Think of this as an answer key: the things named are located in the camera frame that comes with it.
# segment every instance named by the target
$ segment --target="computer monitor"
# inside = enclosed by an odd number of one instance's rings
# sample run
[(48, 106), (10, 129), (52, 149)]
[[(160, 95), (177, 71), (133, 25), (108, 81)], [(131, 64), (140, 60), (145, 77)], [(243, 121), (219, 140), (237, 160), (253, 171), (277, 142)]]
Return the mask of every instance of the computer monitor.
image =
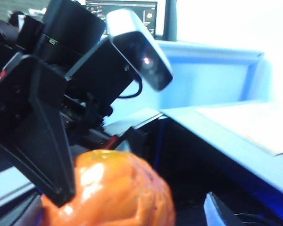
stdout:
[[(153, 37), (156, 35), (157, 1), (86, 0), (86, 8), (103, 21), (106, 21), (106, 15), (113, 10), (122, 8), (130, 9), (142, 20)], [(104, 35), (108, 34), (109, 29), (106, 29)]]

